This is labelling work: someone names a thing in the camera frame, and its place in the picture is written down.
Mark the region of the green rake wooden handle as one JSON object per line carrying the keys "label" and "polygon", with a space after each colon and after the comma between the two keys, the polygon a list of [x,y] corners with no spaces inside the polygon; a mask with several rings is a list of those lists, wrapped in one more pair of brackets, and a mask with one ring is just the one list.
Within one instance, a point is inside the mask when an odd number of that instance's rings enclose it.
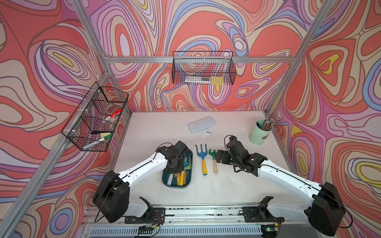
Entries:
{"label": "green rake wooden handle", "polygon": [[217,160],[216,160],[216,151],[209,149],[208,154],[212,157],[213,159],[213,172],[215,174],[218,173],[218,168],[217,168]]}

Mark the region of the blue rake yellow handle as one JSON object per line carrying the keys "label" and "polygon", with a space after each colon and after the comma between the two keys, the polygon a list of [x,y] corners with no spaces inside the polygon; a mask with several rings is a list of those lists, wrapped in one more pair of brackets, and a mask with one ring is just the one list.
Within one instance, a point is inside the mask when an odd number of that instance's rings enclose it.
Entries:
{"label": "blue rake yellow handle", "polygon": [[195,146],[196,147],[196,153],[197,156],[201,158],[201,163],[202,163],[202,174],[204,176],[207,176],[207,167],[205,163],[205,157],[208,155],[207,152],[207,145],[205,144],[204,146],[201,144],[200,146]]}

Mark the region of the lime rake wooden handle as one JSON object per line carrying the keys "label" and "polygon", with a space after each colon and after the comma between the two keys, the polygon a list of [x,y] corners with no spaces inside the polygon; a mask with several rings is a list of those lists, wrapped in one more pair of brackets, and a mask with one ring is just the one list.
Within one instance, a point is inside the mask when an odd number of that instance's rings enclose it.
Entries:
{"label": "lime rake wooden handle", "polygon": [[184,171],[191,170],[191,162],[192,162],[191,158],[186,158],[185,159],[185,161],[184,161]]}

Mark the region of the light blue rake pale handle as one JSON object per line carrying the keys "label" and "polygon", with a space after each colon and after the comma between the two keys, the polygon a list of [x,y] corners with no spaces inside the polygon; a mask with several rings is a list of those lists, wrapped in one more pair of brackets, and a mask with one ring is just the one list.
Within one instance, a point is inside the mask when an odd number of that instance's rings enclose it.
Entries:
{"label": "light blue rake pale handle", "polygon": [[168,186],[172,185],[173,178],[174,178],[174,174],[170,174],[166,183]]}

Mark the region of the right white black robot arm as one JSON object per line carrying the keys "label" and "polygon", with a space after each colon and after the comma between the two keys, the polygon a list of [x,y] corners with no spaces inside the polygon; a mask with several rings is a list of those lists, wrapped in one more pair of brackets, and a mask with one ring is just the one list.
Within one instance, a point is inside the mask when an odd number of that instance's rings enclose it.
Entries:
{"label": "right white black robot arm", "polygon": [[347,209],[335,185],[302,178],[273,163],[264,155],[249,153],[235,136],[228,135],[228,138],[225,150],[216,152],[217,163],[232,165],[236,173],[245,172],[268,180],[301,201],[274,202],[272,196],[267,196],[258,206],[259,210],[274,218],[290,218],[309,223],[318,232],[329,237],[336,235]]}

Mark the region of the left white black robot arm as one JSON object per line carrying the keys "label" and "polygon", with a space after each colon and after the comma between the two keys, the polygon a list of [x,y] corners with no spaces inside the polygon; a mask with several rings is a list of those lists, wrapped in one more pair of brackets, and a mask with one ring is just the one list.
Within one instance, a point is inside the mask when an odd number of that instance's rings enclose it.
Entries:
{"label": "left white black robot arm", "polygon": [[146,219],[150,214],[151,204],[143,197],[131,200],[131,190],[157,172],[182,172],[189,153],[190,150],[181,141],[170,146],[162,144],[152,156],[138,165],[119,173],[107,172],[93,197],[93,203],[99,209],[98,213],[109,223],[122,217]]}

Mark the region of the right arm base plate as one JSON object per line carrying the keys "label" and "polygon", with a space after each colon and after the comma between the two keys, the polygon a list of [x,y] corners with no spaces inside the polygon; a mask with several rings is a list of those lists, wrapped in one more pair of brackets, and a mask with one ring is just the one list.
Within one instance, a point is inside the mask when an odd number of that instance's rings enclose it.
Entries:
{"label": "right arm base plate", "polygon": [[270,214],[267,206],[273,199],[273,196],[266,196],[258,206],[242,207],[238,213],[245,218],[246,223],[258,223],[258,222],[278,222],[285,221],[283,217],[274,217]]}

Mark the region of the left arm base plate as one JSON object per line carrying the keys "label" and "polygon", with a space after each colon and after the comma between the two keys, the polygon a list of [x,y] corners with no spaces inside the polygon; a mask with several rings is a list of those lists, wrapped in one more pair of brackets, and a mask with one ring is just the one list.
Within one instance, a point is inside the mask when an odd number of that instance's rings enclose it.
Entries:
{"label": "left arm base plate", "polygon": [[165,221],[166,208],[154,207],[144,197],[129,203],[126,213],[123,215],[125,224],[157,223],[162,225]]}

